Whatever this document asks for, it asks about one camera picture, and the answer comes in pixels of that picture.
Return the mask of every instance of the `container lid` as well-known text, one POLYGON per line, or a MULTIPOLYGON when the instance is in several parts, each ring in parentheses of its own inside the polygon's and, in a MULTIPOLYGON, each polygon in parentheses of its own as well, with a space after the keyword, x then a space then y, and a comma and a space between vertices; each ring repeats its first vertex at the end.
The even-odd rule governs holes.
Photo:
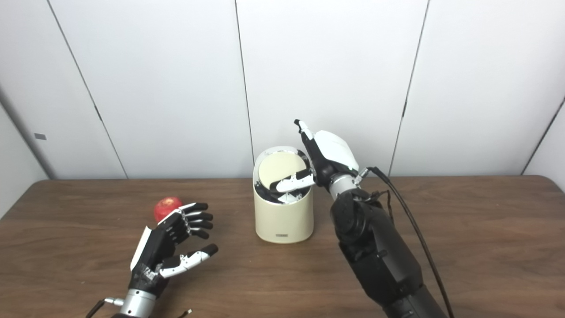
POLYGON ((259 164, 259 181, 269 188, 271 183, 304 169, 306 164, 299 155, 286 151, 274 152, 259 164))

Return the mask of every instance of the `wire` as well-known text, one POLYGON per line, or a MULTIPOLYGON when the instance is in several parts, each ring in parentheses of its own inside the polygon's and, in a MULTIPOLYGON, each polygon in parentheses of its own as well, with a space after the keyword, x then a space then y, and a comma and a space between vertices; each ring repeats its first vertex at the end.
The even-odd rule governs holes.
POLYGON ((102 308, 102 306, 104 306, 104 300, 99 300, 96 305, 94 305, 94 307, 92 307, 92 309, 86 314, 86 318, 92 318, 92 316, 94 316, 94 314, 100 309, 102 308))
POLYGON ((394 193, 394 196, 396 196, 396 198, 400 202, 400 205, 406 212, 406 215, 408 216, 410 223, 412 223, 412 227, 414 227, 414 231, 416 231, 416 235, 420 240, 422 248, 424 249, 424 253, 426 255, 426 258, 428 259, 429 265, 432 268, 433 275, 435 276, 437 281, 437 286, 440 288, 441 296, 444 299, 445 307, 447 308, 447 313, 449 314, 449 318, 455 318, 455 316, 453 315, 453 309, 451 308, 451 303, 449 302, 449 298, 447 297, 447 292, 445 291, 444 283, 441 281, 440 273, 437 271, 436 263, 434 263, 432 259, 432 254, 429 251, 428 245, 424 240, 424 236, 422 235, 420 228, 416 223, 416 219, 414 219, 414 216, 412 215, 412 212, 410 212, 408 205, 406 205, 406 202, 404 201, 400 193, 398 193, 398 190, 396 190, 396 187, 392 184, 390 179, 379 168, 368 167, 367 169, 369 169, 371 172, 376 174, 377 177, 379 177, 381 180, 384 181, 384 183, 386 183, 387 186, 389 186, 389 188, 392 190, 392 193, 394 193))
POLYGON ((386 190, 386 207, 389 209, 389 216, 392 225, 394 225, 394 216, 392 215, 392 205, 390 204, 390 191, 386 190))
POLYGON ((184 318, 184 317, 186 317, 186 316, 187 316, 189 313, 191 313, 191 312, 192 312, 192 310, 185 310, 185 311, 184 311, 179 317, 177 317, 177 318, 184 318))

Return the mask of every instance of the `black fingertip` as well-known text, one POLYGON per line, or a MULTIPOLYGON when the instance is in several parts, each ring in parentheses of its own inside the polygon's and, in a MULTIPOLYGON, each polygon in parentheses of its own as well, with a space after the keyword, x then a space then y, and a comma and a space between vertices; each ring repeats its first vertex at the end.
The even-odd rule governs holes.
POLYGON ((218 246, 216 244, 210 244, 201 249, 202 252, 212 256, 218 252, 218 246))
POLYGON ((302 133, 302 127, 300 127, 300 119, 295 119, 294 124, 296 126, 298 126, 298 133, 301 134, 302 133))
POLYGON ((202 230, 194 231, 194 235, 198 236, 199 238, 203 238, 203 239, 208 239, 210 237, 210 234, 208 234, 207 232, 202 231, 202 230))
POLYGON ((204 210, 208 210, 208 204, 207 203, 197 203, 194 204, 192 206, 192 210, 194 211, 204 211, 204 210))
POLYGON ((214 219, 214 216, 206 213, 206 212, 200 212, 199 214, 195 214, 193 216, 190 216, 189 218, 189 222, 191 220, 204 220, 204 221, 212 221, 214 219))

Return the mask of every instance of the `apple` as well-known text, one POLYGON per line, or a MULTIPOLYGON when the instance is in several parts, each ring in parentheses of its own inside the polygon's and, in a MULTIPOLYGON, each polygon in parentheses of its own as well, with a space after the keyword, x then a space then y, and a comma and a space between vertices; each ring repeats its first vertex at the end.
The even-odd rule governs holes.
POLYGON ((169 213, 173 212, 174 209, 182 206, 182 202, 178 197, 168 196, 161 201, 157 202, 155 208, 153 209, 153 215, 157 223, 161 222, 169 213))

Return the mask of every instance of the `panel seam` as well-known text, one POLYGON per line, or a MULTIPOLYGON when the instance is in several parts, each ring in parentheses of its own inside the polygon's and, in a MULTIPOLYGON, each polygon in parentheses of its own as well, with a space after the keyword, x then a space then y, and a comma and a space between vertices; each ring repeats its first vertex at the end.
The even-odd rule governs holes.
POLYGON ((124 164, 122 163, 121 158, 118 155, 118 151, 116 150, 116 146, 114 145, 114 142, 112 141, 112 138, 110 137, 110 133, 108 133, 108 128, 106 128, 106 124, 104 123, 104 120, 102 120, 102 115, 100 114, 100 111, 98 111, 98 107, 96 106, 96 102, 94 101, 94 97, 92 97, 92 93, 90 92, 90 88, 88 87, 86 80, 84 78, 84 75, 82 74, 82 70, 80 69, 79 63, 76 60, 75 54, 73 53, 71 46, 70 46, 70 44, 67 40, 67 36, 63 32, 63 28, 61 27, 59 19, 57 18, 57 15, 55 14, 55 10, 53 9, 53 6, 51 5, 51 1, 50 0, 46 0, 46 1, 47 1, 47 4, 49 5, 49 9, 51 10, 51 13, 53 14, 53 17, 55 18, 55 22, 57 23, 57 26, 59 27, 59 31, 61 32, 61 35, 63 36, 63 39, 65 40, 65 44, 67 45, 67 49, 71 53, 71 57, 72 57, 73 61, 75 62, 75 66, 76 66, 77 70, 79 71, 80 78, 82 79, 82 83, 84 84, 84 87, 86 88, 86 91, 88 92, 88 96, 90 97, 92 105, 94 106, 94 110, 96 111, 96 114, 98 115, 98 118, 100 119, 100 122, 102 123, 102 127, 104 128, 104 131, 106 132, 106 136, 108 137, 108 140, 110 141, 110 145, 112 146, 112 149, 114 150, 114 153, 116 154, 116 158, 118 158, 118 162, 120 163, 121 169, 124 172, 125 177, 127 179, 129 179, 128 173, 125 172, 124 164))
POLYGON ((526 163, 526 165, 524 166, 524 169, 522 169, 522 173, 520 175, 524 175, 524 173, 526 172, 526 169, 528 168, 530 162, 532 162, 532 159, 534 158, 534 156, 536 155, 536 152, 538 150, 538 148, 540 147, 541 143, 544 141, 545 135, 547 135, 547 132, 550 130, 551 125, 553 124, 553 122, 555 121, 555 119, 557 118, 557 115, 559 114, 559 112, 561 111, 561 108, 563 107, 563 104, 565 104, 565 97, 563 98, 563 101, 561 102, 561 104, 559 105, 559 107, 557 108, 557 111, 555 112, 555 114, 553 114, 553 118, 550 120, 549 125, 545 128, 544 134, 541 135, 540 141, 538 141, 535 149, 532 152, 532 155, 530 156, 530 158, 528 159, 528 162, 526 163))
POLYGON ((429 9, 429 2, 426 3, 425 11, 424 11, 424 19, 422 20, 422 28, 420 30, 420 36, 418 38, 418 45, 416 46, 416 54, 414 55, 414 62, 412 63, 412 71, 410 72, 410 80, 408 81, 408 88, 406 90, 406 98, 404 99, 404 106, 402 108, 402 116, 400 118, 400 122, 398 124, 398 132, 396 134, 396 141, 394 142, 394 149, 392 151, 392 158, 390 160, 390 167, 388 171, 388 176, 392 172, 392 166, 394 164, 394 156, 396 155, 396 149, 398 147, 398 139, 400 138, 400 129, 402 127, 402 121, 404 120, 404 115, 406 114, 406 106, 408 105, 408 96, 410 94, 410 88, 412 87, 412 78, 414 77, 414 69, 416 69, 416 61, 418 60, 418 52, 420 52, 420 44, 422 42, 422 35, 424 34, 424 27, 425 21, 428 17, 428 9, 429 9))
POLYGON ((253 134, 251 132, 251 116, 249 115, 249 100, 247 98, 247 82, 245 80, 245 66, 244 66, 244 51, 241 47, 241 31, 240 31, 240 17, 237 11, 237 0, 233 0, 236 9, 236 23, 237 23, 237 39, 240 43, 240 57, 241 57, 241 73, 243 74, 244 90, 245 90, 245 107, 247 109, 247 124, 249 125, 249 142, 251 142, 251 160, 255 165, 255 152, 253 150, 253 134))

